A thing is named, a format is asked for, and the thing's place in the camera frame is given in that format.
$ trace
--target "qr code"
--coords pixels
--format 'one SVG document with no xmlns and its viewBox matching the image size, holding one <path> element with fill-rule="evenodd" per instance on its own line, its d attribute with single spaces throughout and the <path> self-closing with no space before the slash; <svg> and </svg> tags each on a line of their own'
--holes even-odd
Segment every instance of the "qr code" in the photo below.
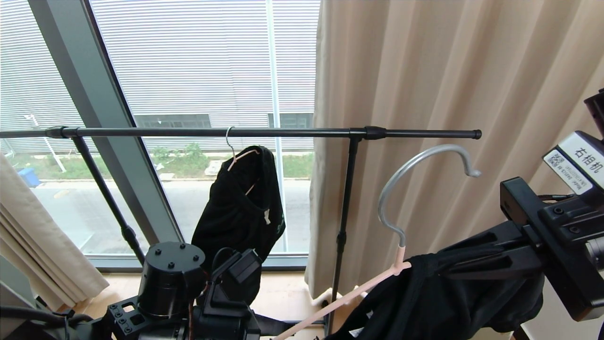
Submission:
<svg viewBox="0 0 604 340">
<path fill-rule="evenodd" d="M 552 166 L 558 166 L 558 164 L 564 162 L 564 157 L 559 154 L 553 155 L 549 159 L 547 159 L 547 162 Z"/>
</svg>

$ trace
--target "wooden floor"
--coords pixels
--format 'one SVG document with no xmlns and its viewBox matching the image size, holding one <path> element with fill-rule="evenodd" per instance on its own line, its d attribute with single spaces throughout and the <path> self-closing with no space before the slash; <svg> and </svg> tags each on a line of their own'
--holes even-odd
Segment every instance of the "wooden floor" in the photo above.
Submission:
<svg viewBox="0 0 604 340">
<path fill-rule="evenodd" d="M 99 318 L 104 315 L 108 304 L 138 293 L 140 283 L 138 274 L 106 274 L 105 278 L 110 286 L 96 298 L 78 304 L 74 308 L 76 313 Z M 263 273 L 260 292 L 251 307 L 258 314 L 279 320 L 302 320 L 320 309 L 311 303 L 303 273 Z M 340 307 L 334 325 L 339 327 L 352 309 L 353 306 Z M 321 326 L 309 327 L 291 339 L 311 340 L 316 336 L 323 338 Z"/>
</svg>

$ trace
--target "black garment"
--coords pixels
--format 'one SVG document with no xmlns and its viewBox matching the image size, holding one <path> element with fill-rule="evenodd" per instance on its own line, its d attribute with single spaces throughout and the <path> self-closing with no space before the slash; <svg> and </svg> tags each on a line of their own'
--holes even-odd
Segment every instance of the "black garment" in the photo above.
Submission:
<svg viewBox="0 0 604 340">
<path fill-rule="evenodd" d="M 218 250 L 230 247 L 239 252 L 255 249 L 262 261 L 285 230 L 283 207 L 277 182 L 275 158 L 263 146 L 249 146 L 237 156 L 256 150 L 238 158 L 230 171 L 233 159 L 222 163 L 216 181 L 210 188 L 210 199 L 199 219 L 191 244 L 205 253 L 202 267 L 212 271 L 212 262 Z M 228 257 L 217 259 L 217 265 Z M 260 289 L 260 272 L 250 280 L 252 283 L 236 292 L 225 292 L 229 298 L 250 304 Z"/>
<path fill-rule="evenodd" d="M 410 269 L 378 284 L 325 340 L 467 340 L 482 327 L 497 332 L 518 329 L 541 309 L 543 274 L 515 280 L 451 280 L 438 275 L 451 264 L 498 251 L 476 247 L 410 258 Z M 358 330 L 357 337 L 350 334 L 353 330 Z"/>
</svg>

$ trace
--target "curtain fold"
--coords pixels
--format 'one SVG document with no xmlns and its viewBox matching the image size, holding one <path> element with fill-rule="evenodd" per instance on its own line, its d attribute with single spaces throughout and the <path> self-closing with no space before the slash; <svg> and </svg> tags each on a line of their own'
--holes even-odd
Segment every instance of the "curtain fold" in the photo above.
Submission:
<svg viewBox="0 0 604 340">
<path fill-rule="evenodd" d="M 480 140 L 361 142 L 340 292 L 392 263 L 396 237 L 377 218 L 378 196 L 420 151 L 459 144 L 483 176 L 465 177 L 458 156 L 443 154 L 400 181 L 387 211 L 407 234 L 408 257 L 503 221 L 503 180 L 520 176 L 540 194 L 569 191 L 541 157 L 576 129 L 598 136 L 582 101 L 604 87 L 602 13 L 604 2 L 592 0 L 322 1 L 315 127 L 483 131 Z M 332 285 L 347 145 L 315 139 L 313 297 Z"/>
<path fill-rule="evenodd" d="M 0 252 L 53 310 L 97 296 L 109 283 L 57 226 L 0 155 Z"/>
</svg>

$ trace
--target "grass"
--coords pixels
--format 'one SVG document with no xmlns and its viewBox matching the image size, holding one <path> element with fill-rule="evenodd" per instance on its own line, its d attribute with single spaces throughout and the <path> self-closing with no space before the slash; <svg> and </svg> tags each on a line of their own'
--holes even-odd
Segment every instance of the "grass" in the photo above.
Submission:
<svg viewBox="0 0 604 340">
<path fill-rule="evenodd" d="M 212 179 L 204 174 L 205 169 L 210 164 L 210 160 L 221 159 L 219 157 L 207 157 L 203 152 L 194 147 L 187 149 L 177 155 L 170 152 L 159 150 L 155 152 L 151 160 L 154 165 L 161 163 L 164 168 L 158 173 L 174 173 L 175 178 L 204 178 Z M 94 160 L 101 171 L 103 178 L 109 179 L 111 175 L 107 166 L 100 156 L 95 156 Z M 312 163 L 314 154 L 306 155 L 284 155 L 283 156 L 283 174 L 286 178 L 310 178 L 312 173 Z M 23 168 L 33 168 L 35 174 L 41 180 L 88 180 L 92 179 L 86 163 L 79 155 L 62 157 L 61 163 L 67 170 L 61 172 L 57 162 L 47 155 L 43 159 L 35 158 L 28 154 L 18 154 L 9 158 L 10 163 L 18 170 Z"/>
</svg>

